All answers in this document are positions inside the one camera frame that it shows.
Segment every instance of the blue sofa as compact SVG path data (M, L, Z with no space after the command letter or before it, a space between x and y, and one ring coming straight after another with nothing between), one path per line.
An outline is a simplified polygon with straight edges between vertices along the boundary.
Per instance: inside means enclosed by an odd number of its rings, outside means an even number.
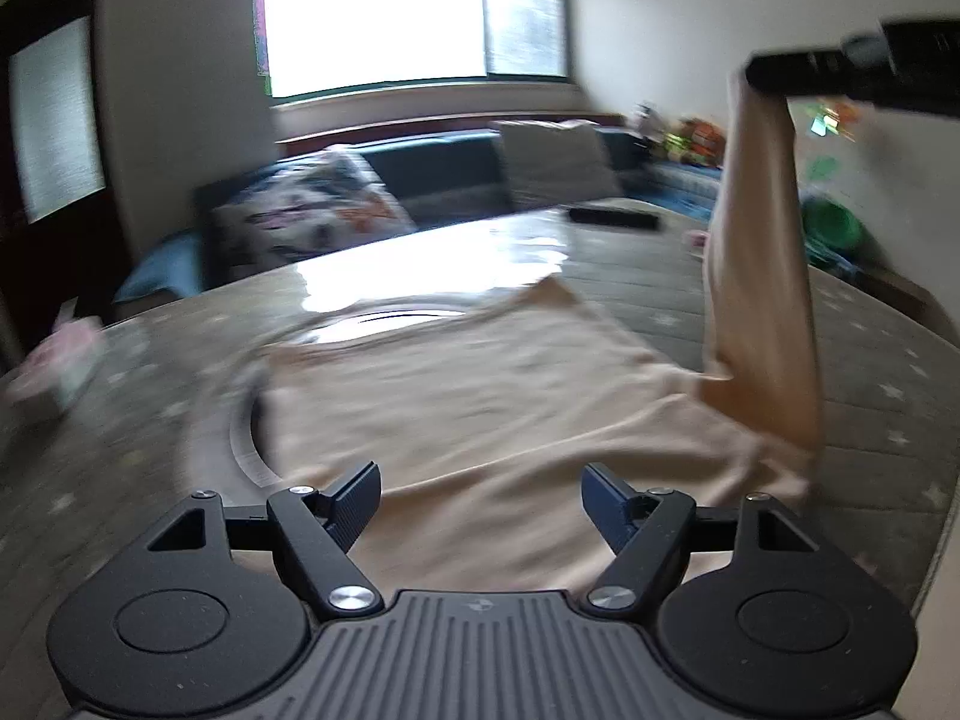
M600 127L624 196L673 207L709 208L718 175L651 162L642 142L624 129ZM469 130L400 138L356 146L418 229L515 212L496 152L496 132ZM227 284L233 263L224 246L214 209L278 170L301 159L283 160L216 181L193 194L196 227L161 242L120 288L115 303L122 316L170 299L189 298ZM676 208L684 212L683 207ZM156 295L163 295L155 300Z

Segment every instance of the ribbed gray plate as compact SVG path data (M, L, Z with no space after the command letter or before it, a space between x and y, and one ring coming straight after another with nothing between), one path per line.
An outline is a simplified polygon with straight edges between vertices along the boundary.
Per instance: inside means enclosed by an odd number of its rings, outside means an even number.
M890 715L876 713L871 720ZM92 717L81 713L76 720ZM560 592L402 592L330 625L292 678L232 720L721 720L624 623Z

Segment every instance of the door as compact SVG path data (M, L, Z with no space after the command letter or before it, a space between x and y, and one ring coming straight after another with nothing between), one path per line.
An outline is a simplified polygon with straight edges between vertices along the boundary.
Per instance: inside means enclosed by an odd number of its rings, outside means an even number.
M110 319L131 269L97 105L96 0L0 6L0 295L24 350L59 305Z

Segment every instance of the silver bolt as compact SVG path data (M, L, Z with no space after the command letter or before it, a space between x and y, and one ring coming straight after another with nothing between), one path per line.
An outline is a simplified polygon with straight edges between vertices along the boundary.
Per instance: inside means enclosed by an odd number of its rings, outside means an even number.
M344 611L357 611L373 605L376 594L369 587L345 584L330 590L330 605Z
M597 608L627 608L637 600L637 594L628 587L610 584L589 591L587 600Z

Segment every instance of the black robotic gripper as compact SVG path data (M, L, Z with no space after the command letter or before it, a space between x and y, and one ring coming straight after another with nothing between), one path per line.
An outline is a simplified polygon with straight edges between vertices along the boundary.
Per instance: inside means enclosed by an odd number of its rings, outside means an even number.
M198 491L64 601L50 661L75 720L888 716L910 615L778 501L698 508L600 464L582 495L616 555L583 597L402 590L385 605L346 554L379 505L375 464L262 507ZM282 583L232 549L271 552ZM730 549L680 584L692 552Z

